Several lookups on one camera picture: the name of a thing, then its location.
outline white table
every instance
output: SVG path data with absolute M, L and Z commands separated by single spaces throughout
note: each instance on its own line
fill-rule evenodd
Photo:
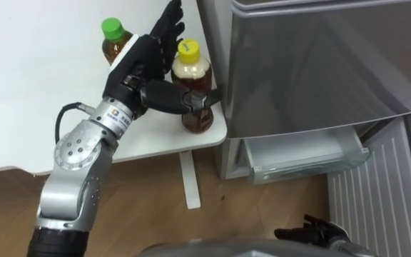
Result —
M 20 168 L 32 174 L 53 167 L 54 124 L 61 107 L 75 101 L 97 106 L 108 64 L 101 53 L 101 21 L 122 20 L 129 31 L 149 33 L 168 0 L 0 0 L 0 171 Z M 186 30 L 208 57 L 196 2 L 183 0 Z M 133 122 L 114 160 L 127 161 L 166 153 L 181 153 L 190 207 L 198 206 L 191 149 L 214 146 L 226 136 L 223 112 L 213 107 L 214 122 L 202 134 L 188 133 L 180 117 L 148 111 Z M 61 135 L 86 115 L 68 112 Z

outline silver refrigerator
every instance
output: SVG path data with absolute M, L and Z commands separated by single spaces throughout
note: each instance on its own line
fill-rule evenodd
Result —
M 328 173 L 331 219 L 411 256 L 411 1 L 197 0 L 222 179 Z

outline refrigerator door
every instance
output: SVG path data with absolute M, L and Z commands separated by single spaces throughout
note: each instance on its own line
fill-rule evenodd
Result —
M 198 1 L 228 137 L 411 113 L 411 1 Z
M 363 165 L 328 175 L 331 221 L 379 257 L 411 256 L 411 115 L 364 146 Z

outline robotic hand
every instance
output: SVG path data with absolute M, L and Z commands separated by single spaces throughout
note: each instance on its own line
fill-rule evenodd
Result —
M 189 91 L 164 81 L 185 26 L 180 0 L 172 0 L 149 35 L 140 36 L 108 75 L 103 101 L 55 147 L 54 168 L 41 194 L 28 257 L 77 257 L 86 251 L 101 181 L 132 121 L 148 108 L 187 114 L 220 101 L 217 90 Z
M 309 215 L 305 215 L 304 219 L 307 222 L 304 223 L 303 228 L 279 228 L 274 231 L 275 237 L 282 240 L 312 244 L 354 257 L 376 257 L 366 248 L 352 243 L 348 233 L 334 223 Z

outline open drawer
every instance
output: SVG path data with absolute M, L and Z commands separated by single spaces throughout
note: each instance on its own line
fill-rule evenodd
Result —
M 370 155 L 353 127 L 248 138 L 241 151 L 252 183 L 342 171 L 360 165 Z

